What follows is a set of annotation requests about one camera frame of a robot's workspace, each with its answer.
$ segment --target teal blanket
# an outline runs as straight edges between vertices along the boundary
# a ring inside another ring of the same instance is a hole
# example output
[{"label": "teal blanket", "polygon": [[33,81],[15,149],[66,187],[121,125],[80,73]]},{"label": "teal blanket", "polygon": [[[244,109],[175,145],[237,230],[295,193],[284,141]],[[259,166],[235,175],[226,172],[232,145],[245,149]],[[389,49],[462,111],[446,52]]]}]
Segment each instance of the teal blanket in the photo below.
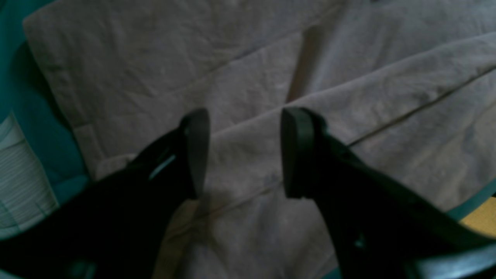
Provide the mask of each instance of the teal blanket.
[{"label": "teal blanket", "polygon": [[0,0],[0,122],[10,111],[39,157],[61,204],[89,183],[65,118],[26,44],[22,20],[52,0]]}]

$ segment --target teal fabric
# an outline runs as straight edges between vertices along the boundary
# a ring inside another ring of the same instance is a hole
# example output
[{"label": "teal fabric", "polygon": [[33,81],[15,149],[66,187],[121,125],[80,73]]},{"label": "teal fabric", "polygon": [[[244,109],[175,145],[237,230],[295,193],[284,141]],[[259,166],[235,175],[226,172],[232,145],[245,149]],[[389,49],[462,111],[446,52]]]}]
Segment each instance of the teal fabric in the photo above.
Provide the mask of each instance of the teal fabric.
[{"label": "teal fabric", "polygon": [[26,44],[22,20],[52,0],[0,0],[0,121],[12,110],[61,204],[89,183],[69,125]]},{"label": "teal fabric", "polygon": [[453,208],[447,214],[451,218],[460,221],[470,212],[478,208],[483,202],[496,193],[496,180],[491,181],[487,186],[480,190],[476,195],[464,202],[458,207]]}]

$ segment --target crease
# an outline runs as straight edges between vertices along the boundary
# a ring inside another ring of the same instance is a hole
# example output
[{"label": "crease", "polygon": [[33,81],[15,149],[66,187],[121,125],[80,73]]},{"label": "crease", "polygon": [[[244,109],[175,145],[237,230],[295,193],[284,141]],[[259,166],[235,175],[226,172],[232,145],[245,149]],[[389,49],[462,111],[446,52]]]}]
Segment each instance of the crease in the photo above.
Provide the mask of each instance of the crease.
[{"label": "crease", "polygon": [[[460,42],[463,42],[463,41],[472,41],[472,40],[476,40],[480,37],[485,37],[485,36],[488,36],[490,34],[496,34],[496,32],[490,32],[490,33],[487,33],[487,34],[484,34],[484,35],[481,35],[481,36],[476,36],[476,37],[472,37],[472,38],[468,38],[468,39],[463,39],[463,40],[459,40],[457,43],[460,43]],[[299,99],[296,99],[290,103],[286,103],[286,104],[282,104],[270,111],[267,111],[265,113],[262,113],[262,114],[259,114],[255,117],[252,117],[252,118],[248,118],[244,121],[241,121],[241,122],[238,122],[236,125],[234,126],[230,126],[230,127],[227,127],[227,128],[224,128],[220,131],[217,131],[215,133],[212,134],[212,137],[219,137],[221,136],[222,134],[224,133],[228,133],[229,131],[231,131],[232,129],[238,129],[240,127],[243,127],[245,125],[249,125],[251,122],[254,122],[258,119],[262,119],[264,117],[268,117],[274,113],[277,113],[281,108],[285,108],[285,107],[290,107],[290,106],[298,106],[298,105],[305,105],[304,101],[308,100],[308,99],[314,99],[314,98],[317,98],[317,97],[320,97],[320,96],[330,96],[330,95],[334,95],[334,94],[337,94],[340,90],[342,89],[346,89],[347,87],[351,87],[353,85],[353,83],[363,83],[363,80],[366,80],[367,78],[370,78],[371,76],[376,76],[376,75],[380,75],[382,72],[385,72],[387,70],[390,70],[390,69],[394,69],[398,64],[404,64],[404,63],[407,63],[409,60],[413,60],[413,59],[418,59],[418,57],[421,57],[421,56],[426,56],[427,53],[429,52],[432,52],[432,51],[440,51],[444,48],[446,48],[447,46],[446,45],[442,45],[442,46],[439,46],[439,47],[436,47],[434,49],[430,49],[430,50],[427,50],[427,51],[424,51],[424,52],[420,52],[420,53],[417,53],[413,56],[409,56],[409,57],[406,57],[406,58],[403,58],[393,64],[388,64],[388,65],[385,65],[384,67],[381,67],[379,69],[376,69],[374,70],[373,72],[370,72],[366,75],[363,75],[363,76],[360,76],[356,79],[353,79],[353,80],[350,80],[346,83],[343,83],[343,84],[340,84],[338,86],[335,86],[335,87],[331,87],[331,88],[327,88],[327,89],[324,89],[324,90],[320,90],[318,92],[315,92],[315,93],[312,93],[310,95],[306,95],[302,98],[299,98]],[[488,67],[488,70],[484,71],[482,74],[479,74],[479,75],[476,75],[475,77],[469,79],[468,81],[466,81],[465,83],[463,83],[462,85],[459,85],[457,87],[455,87],[455,89],[461,87],[461,86],[464,86],[465,84],[479,78],[480,76],[482,75],[485,75],[487,74],[488,72],[492,71],[493,69],[496,69],[496,66],[493,66],[493,67]],[[430,104],[432,104],[433,102],[437,102],[439,101],[440,98],[443,98],[446,96],[447,93],[443,94],[442,96],[439,96],[437,99],[427,103],[427,104],[424,104],[423,107],[426,107],[426,106],[429,106]],[[384,125],[380,126],[379,128],[372,128],[369,132],[365,132],[365,136],[369,136],[369,135],[372,135],[372,134],[375,134],[375,131],[377,129],[379,130],[383,130],[384,128],[387,128],[391,125],[393,125],[394,123],[398,122],[398,119],[404,119],[405,117],[408,117],[410,115],[412,115],[413,113],[417,112],[420,108],[416,108],[414,109],[413,111],[410,111],[408,113],[405,113],[405,114],[402,114],[398,117],[395,118],[395,120],[391,120],[389,123],[385,123]],[[357,143],[359,143],[361,140],[363,140],[363,137],[364,136],[359,136],[359,137],[355,137],[355,139],[350,139],[348,140],[348,142],[346,143],[348,146],[353,146],[353,145],[356,145]]]},{"label": "crease", "polygon": [[94,126],[95,122],[97,121],[104,121],[104,120],[109,120],[113,118],[120,118],[120,117],[128,117],[128,116],[135,116],[135,115],[148,115],[146,111],[144,112],[132,112],[132,113],[125,113],[125,114],[109,114],[105,116],[100,116],[100,117],[95,117],[93,118],[90,122],[87,123],[82,123],[78,126],[73,127],[73,130],[84,128],[86,126]]},{"label": "crease", "polygon": [[[480,114],[475,117],[473,119],[473,121],[470,122],[470,124],[467,125],[467,127],[465,127],[464,129],[462,129],[461,131],[458,131],[456,132],[452,137],[450,137],[449,139],[443,141],[442,143],[440,143],[439,145],[440,146],[444,146],[444,145],[447,145],[448,143],[452,142],[453,140],[455,140],[458,136],[462,135],[463,133],[465,133],[471,126],[473,126],[474,124],[476,124],[488,111],[490,111],[494,106],[496,106],[496,99],[490,103],[489,106],[487,106],[482,112],[480,112]],[[429,155],[425,156],[418,164],[416,164],[412,171],[415,171],[417,170],[418,168],[422,167],[423,165],[425,165],[428,161],[431,161],[429,160],[430,158],[432,158],[434,155],[435,155],[435,152],[437,151],[438,149],[433,149]]]},{"label": "crease", "polygon": [[348,145],[348,147],[353,147],[357,144],[360,144],[361,142],[369,139],[369,138],[372,138],[374,137],[375,135],[387,130],[388,128],[392,127],[392,126],[395,126],[395,125],[398,125],[402,122],[404,122],[405,120],[407,120],[408,118],[410,118],[411,116],[413,116],[414,114],[418,113],[418,112],[421,112],[423,110],[427,110],[429,109],[430,107],[442,102],[444,99],[448,98],[449,96],[451,96],[454,92],[458,91],[459,89],[465,87],[465,86],[468,86],[470,83],[474,82],[475,80],[489,74],[490,72],[494,71],[496,69],[496,66],[492,67],[492,68],[488,68],[486,71],[482,72],[481,74],[477,75],[477,76],[474,76],[473,78],[470,78],[468,79],[466,82],[454,87],[453,89],[450,89],[450,90],[447,90],[446,93],[443,93],[441,96],[439,96],[438,98],[436,98],[435,100],[429,102],[429,103],[426,103],[424,105],[421,105],[419,106],[418,108],[406,113],[406,114],[403,114],[402,116],[400,117],[397,117],[395,118],[393,121],[389,122],[389,123],[386,123],[382,126],[380,126],[379,128],[377,129],[374,129],[373,131],[370,131],[370,132],[367,132],[367,133],[364,133],[364,135],[362,135],[361,137],[359,137],[358,139],[355,139],[355,140],[352,140]]},{"label": "crease", "polygon": [[193,227],[197,223],[202,222],[203,220],[205,220],[207,218],[220,216],[220,215],[225,214],[225,213],[227,213],[233,209],[236,209],[236,208],[252,201],[253,199],[255,199],[257,197],[259,197],[265,193],[270,192],[271,190],[273,190],[275,188],[274,185],[278,185],[281,187],[281,179],[278,179],[278,181],[274,181],[265,187],[261,187],[259,189],[254,190],[254,191],[251,191],[247,195],[243,195],[239,198],[231,200],[231,202],[225,203],[225,204],[223,204],[223,205],[221,205],[221,206],[219,206],[213,210],[210,210],[204,214],[201,214],[199,216],[195,216],[190,222],[183,224],[183,225],[171,230],[170,232],[167,232],[165,239],[169,240],[172,237],[183,234],[183,233],[187,232],[191,227]]},{"label": "crease", "polygon": [[2,201],[0,201],[0,207],[2,207],[5,210],[5,213],[8,215],[8,217],[10,217],[10,221],[14,223],[14,225],[11,225],[11,226],[8,226],[8,227],[3,227],[1,229],[14,228],[14,227],[16,227],[17,230],[18,230],[18,232],[20,233],[22,231],[21,230],[21,227],[19,226],[19,223],[15,220],[15,217],[12,214],[12,212],[8,209],[8,207],[5,206],[5,204]]},{"label": "crease", "polygon": [[324,10],[321,15],[316,16],[317,19],[311,20],[310,23],[303,24],[302,27],[295,27],[295,28],[281,34],[280,36],[276,36],[275,38],[273,38],[271,40],[267,40],[266,43],[259,43],[258,45],[255,45],[253,48],[246,50],[246,51],[242,52],[241,54],[234,56],[231,59],[227,59],[224,63],[221,63],[220,65],[218,65],[216,67],[213,67],[212,69],[210,69],[209,71],[204,73],[202,76],[195,78],[191,81],[187,81],[183,85],[179,85],[176,88],[170,89],[170,93],[176,94],[178,91],[182,91],[184,89],[190,88],[190,87],[198,84],[199,82],[207,79],[208,76],[213,75],[214,73],[221,71],[223,68],[228,67],[232,63],[237,63],[240,60],[243,60],[247,57],[251,57],[251,56],[255,55],[256,53],[258,53],[258,51],[260,51],[260,50],[263,50],[269,46],[273,46],[273,45],[275,45],[281,41],[284,41],[284,40],[290,38],[291,36],[293,36],[295,34],[303,32],[304,30],[306,30],[310,26],[312,26],[315,22],[321,21],[322,18],[325,17],[325,15],[329,13],[329,11],[334,10],[335,8],[336,8],[336,6],[332,5],[332,6],[328,7],[326,10]]}]

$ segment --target wrinkled fabric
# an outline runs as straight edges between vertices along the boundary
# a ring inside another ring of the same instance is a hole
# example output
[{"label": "wrinkled fabric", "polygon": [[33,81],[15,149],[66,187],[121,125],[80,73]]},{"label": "wrinkled fabric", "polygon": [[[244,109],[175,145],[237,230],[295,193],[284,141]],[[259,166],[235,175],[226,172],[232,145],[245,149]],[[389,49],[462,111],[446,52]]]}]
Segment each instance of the wrinkled fabric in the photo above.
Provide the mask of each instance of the wrinkled fabric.
[{"label": "wrinkled fabric", "polygon": [[314,203],[284,197],[281,108],[320,113],[367,164],[453,208],[496,174],[495,12],[484,0],[59,0],[24,27],[96,180],[209,109],[205,194],[175,213],[154,278],[319,278],[337,260]]}]

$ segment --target yellow surface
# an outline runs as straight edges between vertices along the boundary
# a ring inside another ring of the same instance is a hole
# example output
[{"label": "yellow surface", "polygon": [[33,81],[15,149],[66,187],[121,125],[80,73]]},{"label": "yellow surface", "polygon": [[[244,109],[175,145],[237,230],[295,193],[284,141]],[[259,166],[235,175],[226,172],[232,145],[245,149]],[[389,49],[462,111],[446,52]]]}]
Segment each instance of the yellow surface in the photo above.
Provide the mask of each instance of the yellow surface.
[{"label": "yellow surface", "polygon": [[489,198],[460,223],[481,234],[496,238],[496,198]]}]

